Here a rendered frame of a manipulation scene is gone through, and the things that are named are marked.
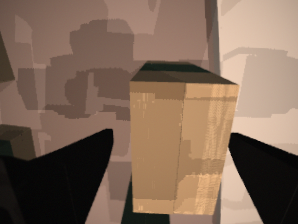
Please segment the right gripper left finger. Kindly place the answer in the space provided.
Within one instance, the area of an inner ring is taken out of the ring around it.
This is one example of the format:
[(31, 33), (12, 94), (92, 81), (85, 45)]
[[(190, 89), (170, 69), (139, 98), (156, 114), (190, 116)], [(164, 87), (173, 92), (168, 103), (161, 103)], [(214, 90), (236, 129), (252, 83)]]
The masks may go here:
[(85, 224), (113, 143), (104, 129), (29, 161), (0, 155), (0, 207), (14, 224)]

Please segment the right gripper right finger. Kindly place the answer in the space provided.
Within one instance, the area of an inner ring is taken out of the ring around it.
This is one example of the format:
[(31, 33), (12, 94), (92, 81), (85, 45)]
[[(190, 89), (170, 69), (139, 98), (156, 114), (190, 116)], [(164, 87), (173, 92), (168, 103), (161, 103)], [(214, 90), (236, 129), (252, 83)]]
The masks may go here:
[(298, 156), (237, 132), (228, 148), (263, 224), (298, 224)]

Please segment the long shallow beige tray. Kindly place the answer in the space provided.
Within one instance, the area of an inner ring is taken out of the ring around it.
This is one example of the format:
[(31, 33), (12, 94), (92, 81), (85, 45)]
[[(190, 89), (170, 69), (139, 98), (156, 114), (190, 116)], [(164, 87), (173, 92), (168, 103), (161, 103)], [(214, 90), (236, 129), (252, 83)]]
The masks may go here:
[[(231, 133), (298, 155), (298, 0), (211, 0), (211, 16), (214, 74), (240, 85)], [(216, 224), (263, 224), (229, 149)]]

